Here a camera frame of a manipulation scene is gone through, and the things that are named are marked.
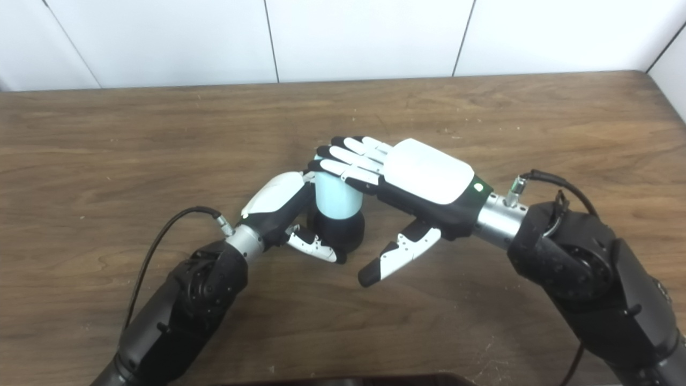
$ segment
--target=wood grain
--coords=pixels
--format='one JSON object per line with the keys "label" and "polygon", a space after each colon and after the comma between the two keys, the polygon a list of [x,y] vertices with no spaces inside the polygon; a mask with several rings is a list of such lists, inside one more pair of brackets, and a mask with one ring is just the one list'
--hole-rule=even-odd
{"label": "wood grain", "polygon": [[[0,93],[0,380],[83,385],[110,360],[141,259],[176,211],[237,219],[272,176],[334,135],[414,137],[497,191],[540,168],[567,177],[671,290],[686,327],[686,132],[638,72]],[[553,197],[530,186],[523,201]],[[553,385],[576,340],[504,253],[440,242],[370,289],[356,274],[410,219],[365,202],[348,264],[275,249],[179,384],[453,372]],[[168,234],[142,300],[219,237]],[[587,355],[574,384],[615,381]]]}

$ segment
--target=metal cylinder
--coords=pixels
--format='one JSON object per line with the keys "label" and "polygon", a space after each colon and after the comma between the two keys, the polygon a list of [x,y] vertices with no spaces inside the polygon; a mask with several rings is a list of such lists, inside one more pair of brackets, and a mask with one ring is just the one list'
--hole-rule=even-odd
{"label": "metal cylinder", "polygon": [[262,237],[247,225],[239,225],[234,234],[226,238],[226,242],[236,248],[248,264],[264,251]]}
{"label": "metal cylinder", "polygon": [[228,223],[224,216],[217,217],[215,221],[217,221],[217,224],[219,224],[219,226],[222,228],[222,233],[224,234],[224,236],[230,237],[233,236],[234,233],[236,233],[236,230],[233,229],[231,224]]}
{"label": "metal cylinder", "polygon": [[473,234],[506,250],[517,235],[528,210],[525,205],[508,206],[503,196],[491,193],[479,212]]}
{"label": "metal cylinder", "polygon": [[524,193],[524,188],[526,188],[526,180],[517,176],[512,183],[512,187],[505,196],[505,206],[516,207],[519,204],[519,196]]}

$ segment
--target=white wall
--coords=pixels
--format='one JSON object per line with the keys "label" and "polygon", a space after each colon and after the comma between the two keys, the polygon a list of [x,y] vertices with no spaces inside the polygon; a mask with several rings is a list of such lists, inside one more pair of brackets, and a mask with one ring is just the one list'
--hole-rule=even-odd
{"label": "white wall", "polygon": [[645,71],[684,21],[683,0],[477,0],[455,75]]}
{"label": "white wall", "polygon": [[269,0],[282,82],[450,76],[472,0]]}
{"label": "white wall", "polygon": [[98,87],[41,1],[0,0],[0,90]]}
{"label": "white wall", "polygon": [[686,0],[45,1],[0,0],[0,88],[645,71],[686,21]]}
{"label": "white wall", "polygon": [[686,121],[686,29],[674,39],[649,74]]}
{"label": "white wall", "polygon": [[103,87],[276,82],[262,1],[48,4]]}

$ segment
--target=robotic arm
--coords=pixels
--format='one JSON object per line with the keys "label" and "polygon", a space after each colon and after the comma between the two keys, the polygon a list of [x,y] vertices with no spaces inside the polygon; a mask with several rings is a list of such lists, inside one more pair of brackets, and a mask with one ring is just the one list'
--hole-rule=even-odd
{"label": "robotic arm", "polygon": [[198,249],[167,276],[122,332],[115,357],[91,385],[163,386],[182,376],[248,284],[250,261],[271,247],[288,244],[343,264],[344,253],[308,229],[291,225],[314,199],[313,175],[287,172],[274,177],[243,208],[235,229],[214,211],[225,240]]}
{"label": "robotic arm", "polygon": [[[475,235],[505,250],[515,271],[543,288],[583,346],[624,385],[686,385],[686,340],[667,291],[566,180],[534,170],[500,196],[466,163],[413,139],[391,147],[336,137],[318,155],[324,159],[311,170],[416,217],[359,272],[362,286],[386,279],[440,238]],[[548,203],[519,204],[531,180],[567,188],[590,213],[569,210],[561,191]]]}

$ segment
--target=robot finger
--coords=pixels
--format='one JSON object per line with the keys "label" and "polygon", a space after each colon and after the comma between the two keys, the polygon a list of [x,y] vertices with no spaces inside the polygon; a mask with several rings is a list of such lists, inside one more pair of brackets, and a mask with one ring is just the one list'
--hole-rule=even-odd
{"label": "robot finger", "polygon": [[440,240],[440,230],[419,219],[412,221],[390,242],[378,258],[372,260],[357,274],[359,283],[367,288],[423,255]]}
{"label": "robot finger", "polygon": [[357,166],[377,174],[381,174],[383,170],[382,163],[338,146],[321,146],[317,148],[317,155],[325,159],[333,159],[335,161],[347,163],[351,166]]}
{"label": "robot finger", "polygon": [[357,166],[348,165],[332,159],[316,159],[307,167],[314,172],[327,172],[339,177],[343,182],[365,194],[376,194],[379,187],[379,175]]}
{"label": "robot finger", "polygon": [[391,149],[389,145],[371,137],[334,137],[331,139],[331,145],[350,150],[379,163],[386,161],[386,154]]}
{"label": "robot finger", "polygon": [[286,229],[286,234],[289,235],[286,244],[306,255],[336,264],[345,264],[346,262],[346,254],[344,252],[336,251],[324,245],[319,236],[307,228],[293,225]]}

